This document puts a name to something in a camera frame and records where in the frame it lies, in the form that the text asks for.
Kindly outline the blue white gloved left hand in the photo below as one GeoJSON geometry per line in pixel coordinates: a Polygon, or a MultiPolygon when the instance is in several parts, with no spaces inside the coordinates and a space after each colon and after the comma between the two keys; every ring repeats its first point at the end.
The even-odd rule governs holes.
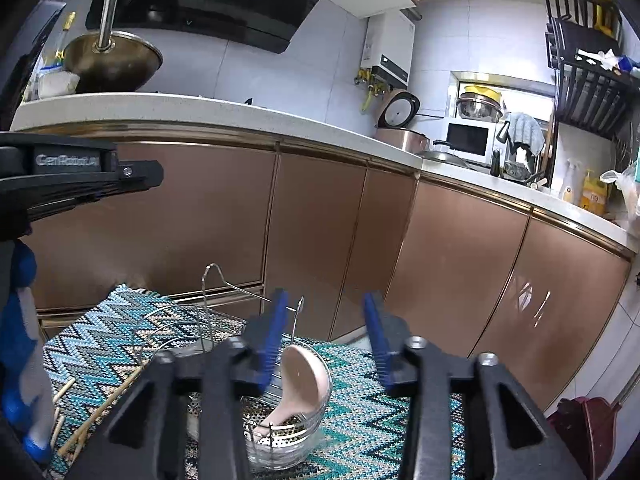
{"type": "Polygon", "coordinates": [[[18,240],[10,267],[8,301],[1,313],[1,409],[24,451],[44,466],[52,453],[54,407],[32,296],[36,273],[34,253],[18,240]]]}

